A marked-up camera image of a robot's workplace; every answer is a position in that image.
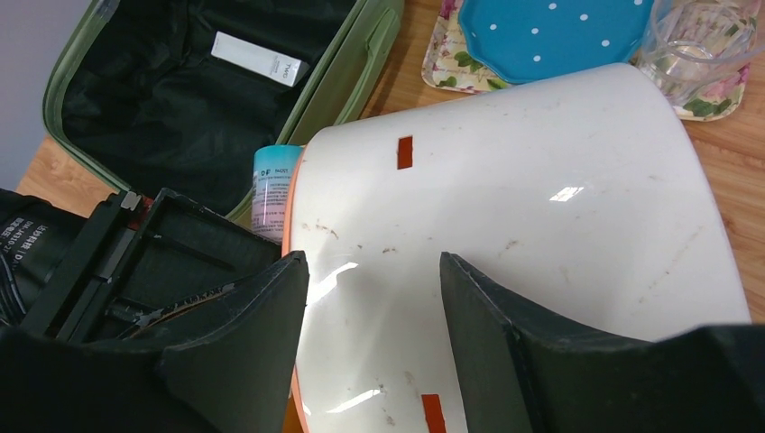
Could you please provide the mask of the blue pink spray bottle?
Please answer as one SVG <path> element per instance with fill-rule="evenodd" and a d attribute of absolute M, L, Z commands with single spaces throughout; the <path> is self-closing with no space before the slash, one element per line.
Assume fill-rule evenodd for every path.
<path fill-rule="evenodd" d="M 251 227 L 277 244 L 282 242 L 287 198 L 302 151 L 298 145 L 274 144 L 253 156 Z"/>

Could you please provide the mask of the blue polka dot plate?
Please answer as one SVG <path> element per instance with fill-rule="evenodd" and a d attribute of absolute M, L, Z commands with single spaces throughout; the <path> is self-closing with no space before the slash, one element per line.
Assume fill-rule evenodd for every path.
<path fill-rule="evenodd" d="M 652 6 L 643 0 L 465 1 L 458 22 L 473 59 L 522 84 L 629 61 Z"/>

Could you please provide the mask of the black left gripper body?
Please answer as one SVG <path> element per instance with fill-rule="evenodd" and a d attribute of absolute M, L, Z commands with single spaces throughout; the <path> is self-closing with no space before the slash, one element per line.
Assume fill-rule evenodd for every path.
<path fill-rule="evenodd" d="M 88 217 L 1 193 L 1 324 L 71 343 L 128 338 L 224 294 L 280 247 L 171 189 Z"/>

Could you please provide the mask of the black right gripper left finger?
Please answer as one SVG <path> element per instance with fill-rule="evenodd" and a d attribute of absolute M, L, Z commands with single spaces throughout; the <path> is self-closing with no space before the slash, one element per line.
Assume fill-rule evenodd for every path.
<path fill-rule="evenodd" d="M 134 338 L 1 332 L 4 432 L 279 432 L 306 306 L 302 251 Z"/>

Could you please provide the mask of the green hard-shell suitcase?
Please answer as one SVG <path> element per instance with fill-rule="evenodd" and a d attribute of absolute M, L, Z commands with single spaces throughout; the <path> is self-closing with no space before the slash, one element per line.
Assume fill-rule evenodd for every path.
<path fill-rule="evenodd" d="M 44 93 L 51 137 L 115 189 L 173 189 L 233 220 L 254 153 L 359 117 L 401 1 L 94 1 Z M 216 32 L 303 60 L 293 88 L 214 58 Z"/>

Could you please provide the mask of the white cosmetic box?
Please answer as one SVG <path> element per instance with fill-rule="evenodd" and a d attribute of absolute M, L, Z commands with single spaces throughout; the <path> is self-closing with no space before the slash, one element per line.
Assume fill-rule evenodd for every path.
<path fill-rule="evenodd" d="M 216 32 L 210 54 L 284 86 L 295 87 L 310 65 L 303 60 L 264 48 L 224 32 Z"/>

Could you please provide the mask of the clear drinking glass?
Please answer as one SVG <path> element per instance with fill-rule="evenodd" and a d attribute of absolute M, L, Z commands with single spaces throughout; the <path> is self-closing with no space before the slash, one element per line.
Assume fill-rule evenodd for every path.
<path fill-rule="evenodd" d="M 684 108 L 764 52 L 762 23 L 762 1 L 655 1 L 634 65 Z"/>

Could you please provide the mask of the white and orange drawer cabinet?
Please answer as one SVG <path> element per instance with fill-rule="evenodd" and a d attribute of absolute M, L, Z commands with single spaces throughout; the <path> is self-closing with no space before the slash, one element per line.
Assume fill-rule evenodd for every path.
<path fill-rule="evenodd" d="M 317 133 L 284 247 L 309 266 L 292 392 L 306 432 L 467 429 L 440 288 L 455 253 L 591 327 L 655 341 L 748 324 L 696 151 L 613 64 Z"/>

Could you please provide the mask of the floral placemat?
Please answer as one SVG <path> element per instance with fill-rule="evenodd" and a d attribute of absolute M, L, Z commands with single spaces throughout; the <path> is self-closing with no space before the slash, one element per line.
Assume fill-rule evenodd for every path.
<path fill-rule="evenodd" d="M 461 1 L 444 1 L 421 68 L 423 80 L 431 87 L 467 94 L 482 94 L 507 88 L 485 65 L 473 59 L 458 22 Z M 711 122 L 732 114 L 742 102 L 749 79 L 750 64 L 693 94 L 682 106 L 674 106 L 682 120 Z"/>

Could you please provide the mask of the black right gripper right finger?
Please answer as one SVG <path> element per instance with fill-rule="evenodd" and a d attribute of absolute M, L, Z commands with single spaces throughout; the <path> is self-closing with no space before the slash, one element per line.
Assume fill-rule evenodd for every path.
<path fill-rule="evenodd" d="M 471 432 L 761 432 L 764 328 L 657 342 L 566 318 L 455 253 L 440 285 Z"/>

